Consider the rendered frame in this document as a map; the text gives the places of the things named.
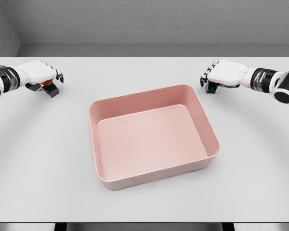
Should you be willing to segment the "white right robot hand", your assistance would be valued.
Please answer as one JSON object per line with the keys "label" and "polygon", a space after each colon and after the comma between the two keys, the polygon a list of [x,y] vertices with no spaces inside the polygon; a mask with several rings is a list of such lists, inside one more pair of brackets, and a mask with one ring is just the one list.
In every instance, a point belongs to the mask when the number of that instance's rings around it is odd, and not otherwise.
{"label": "white right robot hand", "polygon": [[227,60],[214,62],[200,77],[200,85],[203,87],[207,84],[208,87],[209,84],[213,84],[217,87],[237,88],[240,85],[239,73],[246,69],[243,64]]}

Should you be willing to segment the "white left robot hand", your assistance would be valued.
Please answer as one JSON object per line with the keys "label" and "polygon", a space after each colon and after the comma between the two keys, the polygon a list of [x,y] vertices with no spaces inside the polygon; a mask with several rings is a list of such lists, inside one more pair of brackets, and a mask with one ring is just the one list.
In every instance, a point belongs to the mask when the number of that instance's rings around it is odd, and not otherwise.
{"label": "white left robot hand", "polygon": [[45,87],[53,82],[53,79],[64,82],[61,72],[41,60],[33,60],[20,64],[15,68],[20,87],[26,86],[31,91],[45,91]]}

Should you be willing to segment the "pink plastic basket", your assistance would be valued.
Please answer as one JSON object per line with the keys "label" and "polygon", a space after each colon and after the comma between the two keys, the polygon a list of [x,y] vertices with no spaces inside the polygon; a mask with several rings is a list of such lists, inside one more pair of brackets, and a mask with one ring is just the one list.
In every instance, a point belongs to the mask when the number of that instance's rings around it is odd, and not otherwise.
{"label": "pink plastic basket", "polygon": [[89,123],[96,174],[110,190],[204,169],[220,151],[186,84],[95,101]]}

